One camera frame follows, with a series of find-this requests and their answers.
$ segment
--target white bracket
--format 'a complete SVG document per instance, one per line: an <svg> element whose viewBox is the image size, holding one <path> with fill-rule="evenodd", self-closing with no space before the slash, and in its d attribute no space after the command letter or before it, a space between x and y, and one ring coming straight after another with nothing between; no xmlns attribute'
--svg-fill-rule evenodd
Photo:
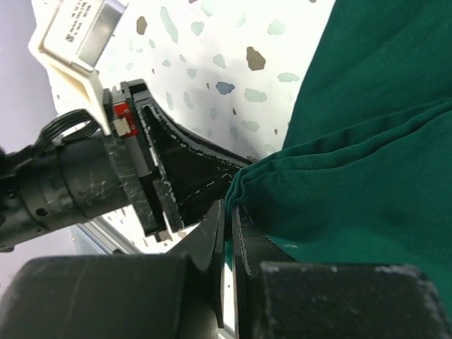
<svg viewBox="0 0 452 339"><path fill-rule="evenodd" d="M95 65L125 10L119 0L63 0L28 44L41 65L73 89L71 99L86 109L106 136L111 130Z"/></svg>

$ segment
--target green cloth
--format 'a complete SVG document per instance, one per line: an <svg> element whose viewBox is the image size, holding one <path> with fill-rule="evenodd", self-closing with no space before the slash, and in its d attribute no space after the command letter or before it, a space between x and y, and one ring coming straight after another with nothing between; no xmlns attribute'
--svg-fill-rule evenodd
<svg viewBox="0 0 452 339"><path fill-rule="evenodd" d="M226 208L299 261L409 263L452 312L452 1L338 0L285 148Z"/></svg>

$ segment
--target colored speckle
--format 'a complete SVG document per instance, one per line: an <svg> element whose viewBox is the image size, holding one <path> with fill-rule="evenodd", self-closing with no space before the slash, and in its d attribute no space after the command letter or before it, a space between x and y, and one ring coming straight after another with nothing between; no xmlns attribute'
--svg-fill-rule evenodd
<svg viewBox="0 0 452 339"><path fill-rule="evenodd" d="M217 54L213 57L213 63L222 69L226 68L225 58L223 58L223 55L221 54Z"/></svg>
<svg viewBox="0 0 452 339"><path fill-rule="evenodd" d="M246 14L245 12L243 12L239 18L239 20L237 21L237 27L242 26L246 21Z"/></svg>
<svg viewBox="0 0 452 339"><path fill-rule="evenodd" d="M201 0L201 10L207 16L213 15L213 0Z"/></svg>
<svg viewBox="0 0 452 339"><path fill-rule="evenodd" d="M191 31L197 37L203 32L203 30L204 30L204 23L202 21L198 21L196 23L191 23Z"/></svg>
<svg viewBox="0 0 452 339"><path fill-rule="evenodd" d="M218 81L215 87L217 88L218 92L220 92L220 94L222 95L229 94L235 89L235 86L233 84L224 83L222 81Z"/></svg>
<svg viewBox="0 0 452 339"><path fill-rule="evenodd" d="M162 6L160 8L160 19L162 19L163 25L171 37L171 40L174 43L178 43L179 41L179 31L176 28L176 25L172 22L170 14L166 7Z"/></svg>
<svg viewBox="0 0 452 339"><path fill-rule="evenodd" d="M278 80L281 83L291 83L292 81L298 81L299 76L296 76L293 73L281 73L278 75Z"/></svg>
<svg viewBox="0 0 452 339"><path fill-rule="evenodd" d="M242 121L242 125L245 127L245 129L253 133L256 133L261 128L255 121Z"/></svg>
<svg viewBox="0 0 452 339"><path fill-rule="evenodd" d="M231 135L234 140L239 140L239 129L236 126L231 126Z"/></svg>
<svg viewBox="0 0 452 339"><path fill-rule="evenodd" d="M268 26L267 33L270 35L283 34L285 31L284 24L279 20L274 20L270 26Z"/></svg>
<svg viewBox="0 0 452 339"><path fill-rule="evenodd" d="M187 92L184 92L184 101L185 101L185 105L189 109L195 109L195 105L193 105L193 103L191 102L190 94L188 94Z"/></svg>
<svg viewBox="0 0 452 339"><path fill-rule="evenodd" d="M194 79L198 71L196 69L187 69L186 73L189 75L190 78Z"/></svg>
<svg viewBox="0 0 452 339"><path fill-rule="evenodd" d="M258 90L247 88L245 90L245 99L251 102L264 102L267 100L267 94L259 92Z"/></svg>
<svg viewBox="0 0 452 339"><path fill-rule="evenodd" d="M269 152L269 153L274 153L274 152L276 152L276 148L274 148L272 145L269 145L269 144L267 144L267 143L263 146L263 149L264 149L266 152Z"/></svg>
<svg viewBox="0 0 452 339"><path fill-rule="evenodd" d="M209 113L210 117L212 118L212 120L215 120L218 118L218 112L216 108L211 108L210 109L210 113Z"/></svg>
<svg viewBox="0 0 452 339"><path fill-rule="evenodd" d="M170 92L167 92L167 104L168 104L168 109L173 110L174 106L172 103L172 96Z"/></svg>
<svg viewBox="0 0 452 339"><path fill-rule="evenodd" d="M266 60L261 53L257 52L253 47L246 48L246 60L248 67L252 71L259 71L266 66Z"/></svg>
<svg viewBox="0 0 452 339"><path fill-rule="evenodd" d="M144 16L141 16L136 21L136 32L139 35L144 35L144 32L146 31L146 28L148 27L148 23L146 22L146 18Z"/></svg>

